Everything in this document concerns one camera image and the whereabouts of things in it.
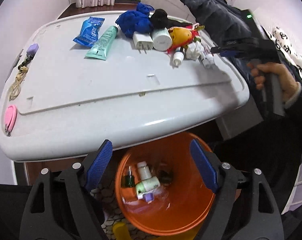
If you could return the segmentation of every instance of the human hand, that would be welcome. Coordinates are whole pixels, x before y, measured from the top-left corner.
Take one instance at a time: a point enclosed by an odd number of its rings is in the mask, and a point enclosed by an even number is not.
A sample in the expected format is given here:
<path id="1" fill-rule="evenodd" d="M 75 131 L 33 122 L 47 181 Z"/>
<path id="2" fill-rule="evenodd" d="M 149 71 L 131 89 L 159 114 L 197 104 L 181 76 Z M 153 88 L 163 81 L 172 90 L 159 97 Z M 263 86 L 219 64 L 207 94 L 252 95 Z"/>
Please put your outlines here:
<path id="1" fill-rule="evenodd" d="M 251 68 L 251 75 L 255 78 L 256 88 L 261 90 L 264 87 L 266 78 L 259 74 L 259 70 L 264 73 L 274 73 L 279 76 L 282 88 L 282 100 L 286 103 L 299 89 L 299 83 L 295 81 L 289 70 L 283 64 L 268 62 L 254 67 L 252 63 L 247 64 Z"/>

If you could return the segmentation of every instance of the metal screw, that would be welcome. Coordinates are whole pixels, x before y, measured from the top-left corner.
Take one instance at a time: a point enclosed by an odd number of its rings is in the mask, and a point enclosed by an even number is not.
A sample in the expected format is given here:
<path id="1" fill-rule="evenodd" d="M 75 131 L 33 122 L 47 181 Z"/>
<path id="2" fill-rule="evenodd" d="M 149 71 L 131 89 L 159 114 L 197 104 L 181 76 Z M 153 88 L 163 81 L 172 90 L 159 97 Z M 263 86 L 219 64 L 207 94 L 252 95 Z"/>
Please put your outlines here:
<path id="1" fill-rule="evenodd" d="M 230 167 L 231 167 L 231 166 L 230 166 L 229 163 L 222 163 L 222 168 L 228 170 L 228 169 L 230 169 Z"/>
<path id="2" fill-rule="evenodd" d="M 44 174 L 47 174 L 49 172 L 49 169 L 48 168 L 44 168 L 43 170 L 41 170 L 41 173 L 44 175 Z"/>
<path id="3" fill-rule="evenodd" d="M 78 168 L 80 168 L 81 167 L 81 163 L 74 163 L 73 165 L 72 165 L 72 168 L 73 169 L 78 169 Z"/>
<path id="4" fill-rule="evenodd" d="M 255 174 L 260 175 L 262 171 L 260 169 L 255 169 Z"/>

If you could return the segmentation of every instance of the blue scrunchie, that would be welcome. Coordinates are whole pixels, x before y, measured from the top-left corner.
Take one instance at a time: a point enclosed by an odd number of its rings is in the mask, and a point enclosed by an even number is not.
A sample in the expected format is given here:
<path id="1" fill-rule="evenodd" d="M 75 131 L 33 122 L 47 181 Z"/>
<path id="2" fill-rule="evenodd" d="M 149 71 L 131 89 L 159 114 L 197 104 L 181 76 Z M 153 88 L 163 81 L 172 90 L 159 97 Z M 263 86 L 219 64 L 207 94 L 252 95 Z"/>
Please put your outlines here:
<path id="1" fill-rule="evenodd" d="M 124 35 L 130 39 L 132 39 L 134 32 L 150 33 L 153 30 L 153 25 L 149 20 L 150 11 L 154 11 L 152 6 L 138 3 L 136 10 L 124 12 L 115 23 L 120 26 Z"/>

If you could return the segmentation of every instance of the small white bottle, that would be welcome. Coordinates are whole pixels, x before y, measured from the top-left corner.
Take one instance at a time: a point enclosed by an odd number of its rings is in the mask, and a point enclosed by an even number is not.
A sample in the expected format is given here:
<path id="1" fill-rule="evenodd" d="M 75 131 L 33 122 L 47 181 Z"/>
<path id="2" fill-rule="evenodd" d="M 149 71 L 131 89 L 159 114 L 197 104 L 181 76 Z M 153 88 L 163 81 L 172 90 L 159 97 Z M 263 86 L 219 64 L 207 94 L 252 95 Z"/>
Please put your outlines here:
<path id="1" fill-rule="evenodd" d="M 204 55 L 205 55 L 205 58 L 207 59 L 207 64 L 205 65 L 205 67 L 207 68 L 212 68 L 215 66 L 215 62 L 214 62 L 214 57 L 208 47 L 208 45 L 205 43 L 205 44 L 202 44 L 203 47 L 204 47 Z"/>
<path id="2" fill-rule="evenodd" d="M 205 68 L 209 68 L 209 67 L 210 67 L 209 60 L 206 58 L 205 52 L 204 52 L 204 51 L 202 51 L 202 52 L 200 53 L 200 60 L 201 60 L 203 66 L 204 66 Z"/>
<path id="3" fill-rule="evenodd" d="M 141 180 L 150 179 L 152 177 L 150 169 L 147 165 L 147 162 L 140 162 L 137 164 L 138 173 Z"/>
<path id="4" fill-rule="evenodd" d="M 173 55 L 173 64 L 178 67 L 182 64 L 184 60 L 183 47 L 177 48 Z"/>
<path id="5" fill-rule="evenodd" d="M 138 196 L 141 193 L 146 193 L 160 186 L 161 184 L 158 178 L 156 176 L 153 176 L 152 178 L 139 182 L 137 185 L 135 185 L 135 189 L 137 191 L 137 196 Z"/>

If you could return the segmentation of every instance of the purple bottle cap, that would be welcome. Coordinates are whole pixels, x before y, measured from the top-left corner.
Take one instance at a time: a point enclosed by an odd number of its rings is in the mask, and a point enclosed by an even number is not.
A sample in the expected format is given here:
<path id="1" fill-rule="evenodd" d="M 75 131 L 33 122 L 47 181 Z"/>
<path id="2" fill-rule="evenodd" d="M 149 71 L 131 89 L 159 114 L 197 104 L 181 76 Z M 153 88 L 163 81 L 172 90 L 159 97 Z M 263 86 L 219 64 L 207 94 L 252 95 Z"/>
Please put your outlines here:
<path id="1" fill-rule="evenodd" d="M 29 57 L 32 54 L 35 54 L 38 51 L 38 44 L 34 43 L 32 44 L 28 50 L 26 51 L 26 55 Z"/>
<path id="2" fill-rule="evenodd" d="M 150 203 L 150 202 L 154 201 L 154 195 L 153 195 L 153 193 L 145 193 L 145 194 L 143 194 L 143 199 L 147 203 Z"/>

